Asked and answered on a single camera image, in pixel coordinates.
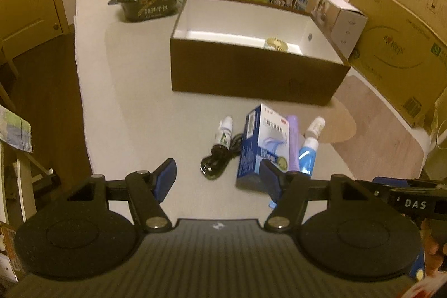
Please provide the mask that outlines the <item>person's right hand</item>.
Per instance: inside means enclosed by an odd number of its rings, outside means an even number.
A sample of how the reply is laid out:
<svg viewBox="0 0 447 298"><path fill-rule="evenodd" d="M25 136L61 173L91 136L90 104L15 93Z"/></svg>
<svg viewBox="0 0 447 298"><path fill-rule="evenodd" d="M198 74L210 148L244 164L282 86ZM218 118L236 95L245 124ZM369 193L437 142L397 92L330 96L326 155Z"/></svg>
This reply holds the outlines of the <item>person's right hand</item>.
<svg viewBox="0 0 447 298"><path fill-rule="evenodd" d="M424 248L425 273L428 277L434 277L440 272L441 265L446 257L446 245L441 246L433 238L428 219L422 221L420 233Z"/></svg>

